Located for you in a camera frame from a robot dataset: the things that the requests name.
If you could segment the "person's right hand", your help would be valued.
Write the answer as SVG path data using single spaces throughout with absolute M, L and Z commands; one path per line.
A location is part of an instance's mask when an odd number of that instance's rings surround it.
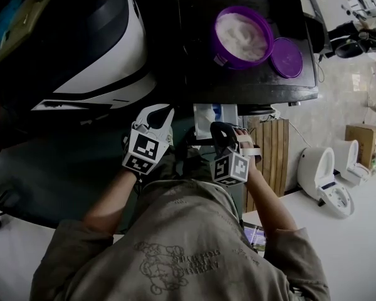
M 246 129 L 235 128 L 234 132 L 239 144 L 239 153 L 249 159 L 249 169 L 257 169 L 256 164 L 261 162 L 260 147 L 255 144 L 253 138 Z

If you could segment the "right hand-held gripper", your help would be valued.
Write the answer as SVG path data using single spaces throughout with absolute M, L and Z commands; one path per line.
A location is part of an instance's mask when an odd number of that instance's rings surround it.
M 237 127 L 230 123 L 212 122 L 211 136 L 216 151 L 215 159 L 210 163 L 212 179 L 223 186 L 234 186 L 248 180 L 250 149 L 240 149 Z M 228 147 L 224 147 L 223 131 L 228 138 Z

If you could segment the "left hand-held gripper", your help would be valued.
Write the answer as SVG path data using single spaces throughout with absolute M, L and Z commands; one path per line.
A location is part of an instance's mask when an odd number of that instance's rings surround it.
M 169 143 L 167 135 L 175 110 L 170 104 L 156 104 L 141 110 L 126 138 L 122 166 L 147 175 L 159 163 Z

